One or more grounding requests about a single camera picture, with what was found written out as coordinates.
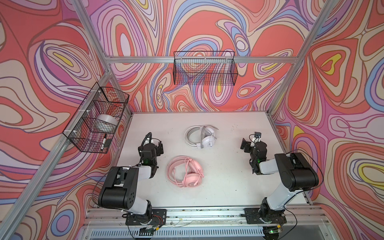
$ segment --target white tabletop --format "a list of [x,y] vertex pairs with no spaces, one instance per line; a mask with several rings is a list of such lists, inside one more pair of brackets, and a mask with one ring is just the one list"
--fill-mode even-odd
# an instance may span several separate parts
[[[194,125],[210,124],[218,128],[213,147],[195,149],[184,142],[184,132]],[[202,207],[260,205],[281,183],[279,173],[252,174],[250,154],[240,149],[242,139],[262,133],[267,144],[267,159],[283,153],[264,112],[233,113],[143,113],[134,114],[117,166],[135,165],[137,147],[148,132],[164,145],[157,157],[157,170],[151,179],[139,181],[137,196],[150,200],[153,207]],[[196,188],[178,188],[166,176],[168,163],[176,156],[189,156],[204,169],[205,177]],[[182,167],[177,172],[183,175]],[[290,204],[306,204],[298,194]]]

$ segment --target black wire basket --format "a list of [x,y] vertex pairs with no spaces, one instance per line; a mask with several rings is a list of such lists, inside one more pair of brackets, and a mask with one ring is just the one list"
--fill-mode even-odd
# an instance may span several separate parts
[[121,90],[99,86],[75,127],[63,134],[81,152],[107,153],[128,100],[129,95]]
[[175,51],[175,85],[234,86],[238,71],[234,51]]

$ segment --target pink headphones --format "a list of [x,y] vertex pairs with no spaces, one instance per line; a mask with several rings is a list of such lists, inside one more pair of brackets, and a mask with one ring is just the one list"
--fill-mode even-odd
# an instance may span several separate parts
[[[177,182],[175,178],[176,167],[185,164],[185,176],[183,181]],[[202,178],[204,177],[203,168],[200,164],[187,156],[179,156],[174,158],[167,166],[167,177],[168,180],[178,187],[197,187],[201,184]]]

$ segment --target white headphones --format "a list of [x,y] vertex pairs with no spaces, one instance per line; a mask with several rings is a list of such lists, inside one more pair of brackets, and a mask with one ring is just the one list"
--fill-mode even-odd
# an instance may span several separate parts
[[[194,148],[204,148],[204,147],[212,147],[215,144],[216,137],[215,137],[215,130],[217,129],[212,125],[204,125],[204,126],[192,126],[188,128],[184,133],[184,140],[186,144],[190,147]],[[192,143],[189,140],[189,136],[192,132],[196,132],[198,130],[201,130],[201,138],[199,143]]]

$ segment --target headphones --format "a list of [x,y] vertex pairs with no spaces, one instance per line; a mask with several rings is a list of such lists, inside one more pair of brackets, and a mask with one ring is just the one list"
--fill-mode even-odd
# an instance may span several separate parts
[[[177,182],[175,178],[176,167],[185,164],[185,176],[183,181]],[[202,178],[204,177],[203,168],[200,164],[187,156],[179,156],[174,158],[167,166],[167,177],[168,180],[178,187],[197,187],[201,184]]]
[[[194,148],[204,148],[204,147],[212,147],[215,144],[216,137],[215,137],[215,129],[218,130],[218,128],[215,128],[212,125],[204,125],[204,126],[192,126],[188,128],[184,133],[184,140],[186,144],[190,147]],[[189,136],[191,132],[196,132],[198,130],[201,130],[201,139],[199,143],[192,143],[189,140]]]

